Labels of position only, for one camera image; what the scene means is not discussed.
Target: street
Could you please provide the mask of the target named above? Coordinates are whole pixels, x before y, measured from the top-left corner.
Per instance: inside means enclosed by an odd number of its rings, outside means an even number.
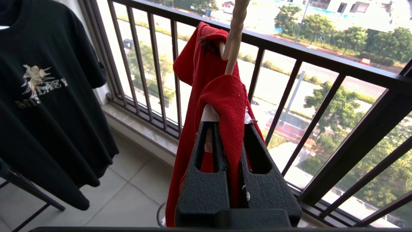
[[[118,20],[118,23],[119,23],[119,28],[122,34],[122,39],[132,38],[129,23],[123,20]],[[141,26],[136,26],[136,30],[138,33],[139,41],[147,45],[150,45],[151,40],[150,40],[149,30]],[[156,32],[156,39],[157,39],[157,47],[159,50],[159,54],[166,54],[169,57],[169,59],[172,60],[171,37],[168,35]],[[181,52],[181,50],[184,48],[185,45],[186,45],[185,41],[178,40],[179,52]],[[248,50],[250,52],[257,51],[256,47],[247,45],[245,43],[242,44],[242,49]],[[285,68],[286,71],[291,71],[294,65],[294,62],[295,62],[293,59],[289,57],[285,57],[285,56],[276,54],[274,52],[266,52],[265,59],[268,60],[268,57],[272,57],[270,59],[272,62],[274,62],[274,59],[277,59],[281,61],[281,63],[283,63],[284,66],[289,66],[290,69]],[[245,62],[242,60],[238,60],[238,65],[239,65],[239,72],[241,74],[240,78],[242,82],[245,84],[246,89],[249,89],[249,85],[251,82],[252,73],[254,69],[254,64]],[[328,80],[328,81],[334,81],[335,78],[337,77],[337,73],[329,71],[327,69],[314,66],[314,65],[304,64],[302,67],[306,68],[307,73],[316,72],[320,80],[322,80],[321,79],[322,76],[326,76],[324,80]],[[275,105],[279,104],[283,96],[283,92],[284,92],[284,89],[286,87],[288,80],[289,80],[289,76],[287,75],[284,75],[282,73],[275,72],[273,70],[269,70],[263,67],[260,68],[260,73],[258,76],[258,82],[256,85],[254,95],[257,98],[264,99],[267,102],[273,103],[273,104],[263,103],[261,106],[253,107],[253,111],[255,113],[256,119],[260,123],[262,123],[262,126],[265,125],[268,120],[267,115],[264,112],[276,108]],[[128,85],[126,77],[124,77],[124,80],[122,81],[122,83],[123,82],[125,82]],[[186,84],[183,84],[182,82],[180,83],[181,83],[180,92],[181,92],[181,101],[182,101],[182,120],[184,121],[184,115],[187,111],[187,102],[190,96],[191,87]],[[368,91],[369,93],[372,92],[373,96],[379,96],[381,92],[377,92],[377,91],[383,92],[384,90],[381,87],[373,88],[374,85],[351,78],[351,77],[346,78],[342,85],[345,86],[347,89],[357,91],[357,92],[365,92],[365,90]],[[165,86],[171,89],[174,89],[174,75],[172,73],[166,77]],[[302,106],[304,105],[304,98],[308,95],[312,95],[313,90],[319,89],[319,88],[320,86],[318,85],[314,85],[314,84],[302,81],[299,87],[299,90],[297,91],[297,94],[292,102],[290,109],[292,111],[297,111],[307,116],[312,116],[315,113],[315,110],[313,108],[304,108]],[[141,91],[137,91],[136,95],[139,95],[137,97],[139,102],[145,101],[144,94]],[[159,100],[157,98],[151,97],[150,103],[151,103],[152,109],[157,112],[161,112],[160,105],[158,104],[158,102]],[[369,109],[369,107],[370,107],[370,104],[362,104],[362,107],[359,109],[359,111],[366,112]],[[177,121],[176,112],[177,112],[176,111],[176,100],[173,99],[173,101],[169,105],[169,108],[166,108],[166,116],[173,121]]]

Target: tree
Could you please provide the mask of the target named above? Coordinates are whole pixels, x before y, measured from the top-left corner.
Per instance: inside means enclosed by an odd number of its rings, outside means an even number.
[[[359,26],[351,26],[344,31],[338,31],[335,34],[335,44],[338,48],[346,50],[361,51],[366,45],[367,35],[365,30]]]
[[[280,11],[274,19],[275,26],[282,28],[281,37],[283,33],[292,36],[297,29],[297,18],[294,17],[294,15],[301,11],[301,8],[298,6],[283,5],[279,7],[279,9]]]
[[[398,41],[398,48],[393,58],[400,62],[408,62],[412,57],[412,34],[410,30],[398,27],[392,36]]]
[[[215,0],[192,0],[195,10],[206,12],[206,10],[218,9]]]
[[[154,64],[154,59],[153,59],[152,48],[140,42],[140,52],[142,56],[143,68],[145,70],[145,73],[150,74],[153,77],[155,77],[156,72],[155,72],[155,64]],[[127,57],[127,61],[129,64],[130,73],[134,75],[135,77],[135,79],[133,80],[134,87],[140,90],[143,90],[143,84],[141,81],[141,76],[140,76],[140,71],[138,68],[137,56],[136,56],[134,46],[127,53],[126,57]],[[173,91],[171,88],[164,86],[164,83],[166,81],[167,75],[173,72],[172,63],[169,61],[168,57],[165,54],[161,54],[159,56],[159,64],[160,64],[161,81],[163,84],[164,99],[166,102],[170,103],[175,95],[175,91]],[[146,85],[147,85],[147,90],[149,91],[149,94],[159,97],[156,78],[146,79]]]
[[[306,16],[306,18],[302,20],[302,24],[302,35],[310,39],[310,44],[319,37],[329,36],[335,28],[327,17],[321,16],[320,14]]]
[[[398,40],[392,33],[380,31],[373,36],[373,43],[370,46],[370,51],[376,56],[380,57],[378,67],[386,57],[394,57],[399,48]]]
[[[365,175],[411,136],[412,125],[404,119],[385,136],[357,165],[351,175]],[[404,154],[379,176],[355,194],[360,199],[382,207],[412,189],[412,152]]]
[[[153,77],[156,76],[155,70],[155,63],[153,58],[152,48],[142,42],[140,44],[140,52],[142,55],[143,67],[145,69],[145,73],[152,75]],[[139,69],[137,68],[137,57],[134,47],[132,47],[131,51],[127,53],[127,60],[129,63],[130,73],[134,76],[140,76]],[[168,74],[173,73],[173,64],[169,61],[167,55],[161,54],[159,56],[159,64],[160,64],[160,74],[161,80],[164,84],[166,81],[166,77]]]
[[[314,107],[317,111],[332,87],[331,82],[321,84],[321,89],[313,90],[313,96],[305,97],[304,108]],[[346,90],[343,86],[339,87],[332,101],[321,116],[318,129],[320,130],[317,138],[330,127],[333,131],[352,129],[362,118],[363,112],[356,112],[360,104],[355,102],[358,95],[355,92]]]
[[[314,90],[314,96],[306,96],[305,107],[314,106],[317,110],[330,87],[330,83],[323,83],[322,89]],[[300,169],[314,175],[348,135],[346,129],[352,129],[360,120],[364,113],[355,113],[354,110],[359,107],[359,104],[354,102],[355,95],[357,94],[354,92],[339,88],[319,121],[318,128],[323,133],[315,138],[316,156],[300,163]],[[324,133],[325,127],[330,127],[332,132]],[[412,124],[409,117],[406,117],[337,183],[337,187],[347,191],[411,135]],[[408,151],[354,196],[377,207],[383,207],[411,189],[412,151]],[[391,214],[405,219],[412,218],[412,206],[401,208]]]

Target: red cloth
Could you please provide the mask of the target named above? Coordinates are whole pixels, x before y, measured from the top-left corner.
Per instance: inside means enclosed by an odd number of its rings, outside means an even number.
[[[173,64],[176,75],[181,81],[192,86],[192,92],[190,93],[186,121],[180,136],[167,199],[166,225],[168,227],[175,225],[174,216],[180,184],[184,181],[203,108],[206,104],[210,104],[219,114],[220,136],[229,163],[231,207],[237,207],[238,169],[242,152],[246,107],[249,109],[248,113],[251,118],[254,118],[254,115],[247,98],[245,85],[239,78],[237,63],[233,75],[224,75],[227,61],[223,61],[220,57],[219,42],[225,42],[226,38],[226,31],[201,22]],[[262,137],[257,124],[255,127]],[[213,160],[210,153],[204,154],[201,171],[213,172]]]

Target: black railing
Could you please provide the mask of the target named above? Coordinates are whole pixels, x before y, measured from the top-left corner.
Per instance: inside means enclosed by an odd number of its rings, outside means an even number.
[[[120,83],[119,74],[113,60],[113,55],[111,54],[109,48],[110,46],[108,44],[108,38],[104,25],[102,23],[96,0],[85,0],[80,2],[84,13],[88,16],[88,26],[93,30],[92,39],[94,40],[95,44],[97,44],[99,57],[104,62],[106,67],[108,67],[108,76],[110,81],[110,88],[112,91],[112,94],[109,96],[109,100],[125,108],[129,112],[137,115],[138,117],[146,120],[147,122],[153,124],[159,129],[165,131],[169,135],[175,138],[179,138],[182,128],[179,80],[175,75],[178,117],[177,122],[173,122],[166,117],[165,113],[165,101],[160,76],[159,54],[157,50],[155,22],[153,15],[159,15],[161,17],[168,18],[171,21],[171,46],[173,48],[173,60],[175,60],[178,56],[177,22],[191,26],[197,26],[199,22],[205,21],[211,26],[225,30],[229,30],[229,26],[220,22],[199,17],[197,15],[188,14],[176,9],[171,9],[169,7],[157,5],[143,0],[108,0],[110,14],[112,17],[113,25],[115,27],[124,67],[126,69],[127,80],[131,88],[132,96],[128,97],[125,96],[123,87]],[[140,78],[145,95],[145,104],[138,102],[136,98],[127,57],[123,49],[123,41],[120,35],[120,29],[113,5],[114,2],[124,5],[127,9],[130,30],[133,36],[134,49],[140,70]],[[147,13],[151,46],[154,57],[154,68],[156,73],[155,77],[161,106],[160,113],[154,112],[150,105],[150,96],[147,90],[143,61],[139,48],[139,39],[136,32],[136,25],[133,15],[133,8],[145,11]],[[293,83],[299,73],[303,62],[326,68],[339,74],[334,81],[331,89],[327,93],[325,99],[323,100],[321,106],[315,113],[300,142],[292,153],[292,156],[287,162],[285,168],[281,170],[283,175],[286,175],[287,171],[291,167],[301,149],[304,147],[305,142],[312,134],[321,116],[327,109],[328,105],[332,101],[333,97],[335,96],[336,92],[347,76],[369,82],[374,85],[379,85],[387,89],[373,104],[373,106],[365,114],[365,116],[357,124],[357,126],[350,132],[346,139],[341,143],[338,149],[331,155],[331,157],[323,165],[321,170],[317,172],[310,183],[302,191],[299,191],[296,188],[292,188],[294,194],[296,195],[298,201],[301,202],[302,208],[306,213],[309,213],[310,215],[316,217],[317,219],[330,226],[369,226],[369,224],[371,222],[374,222],[376,219],[411,202],[411,192],[408,192],[403,197],[398,198],[385,207],[382,207],[363,220],[359,220],[338,209],[338,207],[342,203],[353,196],[358,190],[364,187],[373,178],[382,173],[403,154],[408,152],[412,148],[411,138],[407,139],[395,151],[393,151],[383,161],[377,164],[375,168],[368,172],[333,204],[326,203],[321,199],[363,157],[365,157],[365,155],[377,143],[379,143],[379,141],[381,141],[385,135],[387,135],[398,123],[401,122],[404,117],[406,117],[412,111],[412,79],[410,78],[410,76],[412,75],[412,72],[410,70],[412,67],[411,62],[407,64],[401,74],[395,74],[374,67],[365,66],[363,64],[341,57],[336,57],[319,51],[311,50],[296,44],[277,40],[275,38],[251,31],[243,31],[242,42],[257,46],[259,48],[248,92],[249,101],[251,101],[252,97],[254,96],[260,67],[262,65],[262,59],[266,50],[296,59],[288,83],[283,92],[283,96],[278,105],[278,109],[281,110],[277,110],[274,115],[274,119],[265,139],[266,144],[269,144],[274,130],[279,123],[282,109],[286,105],[287,99],[293,87]]]

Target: tiled floor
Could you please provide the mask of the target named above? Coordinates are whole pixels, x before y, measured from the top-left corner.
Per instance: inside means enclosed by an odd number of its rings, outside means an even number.
[[[64,212],[50,206],[21,231],[43,226],[157,226],[156,212],[167,199],[172,167],[114,135],[120,154],[101,178],[101,185],[81,188],[90,208],[80,211],[57,199],[66,207]],[[44,204],[14,185],[6,185],[0,189],[0,232],[11,232]],[[313,227],[303,220],[299,226]]]

